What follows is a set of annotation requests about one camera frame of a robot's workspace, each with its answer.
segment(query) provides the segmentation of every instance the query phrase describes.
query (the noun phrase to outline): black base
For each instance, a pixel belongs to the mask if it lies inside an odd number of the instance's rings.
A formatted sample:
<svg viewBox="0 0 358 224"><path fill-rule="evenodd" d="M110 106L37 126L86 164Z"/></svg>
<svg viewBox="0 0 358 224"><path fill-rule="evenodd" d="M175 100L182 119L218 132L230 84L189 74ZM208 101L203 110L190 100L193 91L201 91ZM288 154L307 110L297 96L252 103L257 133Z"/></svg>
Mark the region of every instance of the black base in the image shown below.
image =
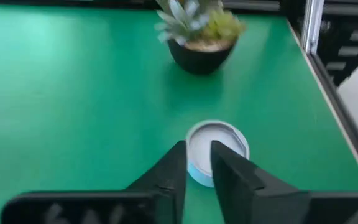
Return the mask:
<svg viewBox="0 0 358 224"><path fill-rule="evenodd" d="M217 52L198 52L180 46L174 40L168 40L169 51L173 59L187 72L207 75L217 70L227 59L236 43Z"/></svg>

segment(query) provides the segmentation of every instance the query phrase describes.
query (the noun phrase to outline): plant pot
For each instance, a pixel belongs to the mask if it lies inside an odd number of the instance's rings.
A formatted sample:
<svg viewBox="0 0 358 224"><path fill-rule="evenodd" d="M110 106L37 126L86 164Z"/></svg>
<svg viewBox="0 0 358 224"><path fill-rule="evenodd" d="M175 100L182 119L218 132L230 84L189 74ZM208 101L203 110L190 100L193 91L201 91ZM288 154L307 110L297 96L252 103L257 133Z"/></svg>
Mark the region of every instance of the plant pot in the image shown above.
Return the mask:
<svg viewBox="0 0 358 224"><path fill-rule="evenodd" d="M199 75L210 74L227 59L237 41L215 52L200 52L180 46L173 39L168 40L169 51L173 59L187 72Z"/></svg>

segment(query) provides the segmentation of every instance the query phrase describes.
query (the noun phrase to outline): round container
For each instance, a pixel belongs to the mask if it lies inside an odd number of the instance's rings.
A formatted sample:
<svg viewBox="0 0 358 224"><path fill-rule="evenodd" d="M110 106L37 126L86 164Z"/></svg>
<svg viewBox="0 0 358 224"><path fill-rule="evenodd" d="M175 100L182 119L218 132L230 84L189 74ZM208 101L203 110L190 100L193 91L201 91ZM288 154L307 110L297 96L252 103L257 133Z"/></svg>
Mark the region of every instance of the round container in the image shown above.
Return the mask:
<svg viewBox="0 0 358 224"><path fill-rule="evenodd" d="M237 128L217 120L195 124L186 135L187 171L200 184L213 187L211 142L217 140L249 159L246 138Z"/></svg>

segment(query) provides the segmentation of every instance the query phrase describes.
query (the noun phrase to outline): green tabletop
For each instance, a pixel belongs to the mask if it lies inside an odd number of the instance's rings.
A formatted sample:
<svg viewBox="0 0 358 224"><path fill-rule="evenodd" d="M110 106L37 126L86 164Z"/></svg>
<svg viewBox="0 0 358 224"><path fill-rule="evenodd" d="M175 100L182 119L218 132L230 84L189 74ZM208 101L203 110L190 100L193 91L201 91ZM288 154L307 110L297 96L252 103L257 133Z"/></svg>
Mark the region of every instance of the green tabletop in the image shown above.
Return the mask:
<svg viewBox="0 0 358 224"><path fill-rule="evenodd" d="M0 6L0 208L31 190L118 190L196 122L220 119L250 159L301 189L358 190L358 165L287 21L241 16L210 77L181 70L153 11ZM184 223L222 223L187 179Z"/></svg>

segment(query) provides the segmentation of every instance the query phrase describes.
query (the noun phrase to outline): potted plant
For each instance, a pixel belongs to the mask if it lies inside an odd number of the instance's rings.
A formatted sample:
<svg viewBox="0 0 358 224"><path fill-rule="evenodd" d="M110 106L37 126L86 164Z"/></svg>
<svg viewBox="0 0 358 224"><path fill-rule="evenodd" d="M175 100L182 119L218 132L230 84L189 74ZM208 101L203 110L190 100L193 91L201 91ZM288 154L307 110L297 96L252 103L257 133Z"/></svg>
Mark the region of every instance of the potted plant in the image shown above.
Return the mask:
<svg viewBox="0 0 358 224"><path fill-rule="evenodd" d="M160 41L168 42L173 59L184 70L209 74L219 68L235 46L245 25L218 0L157 0L164 23Z"/></svg>

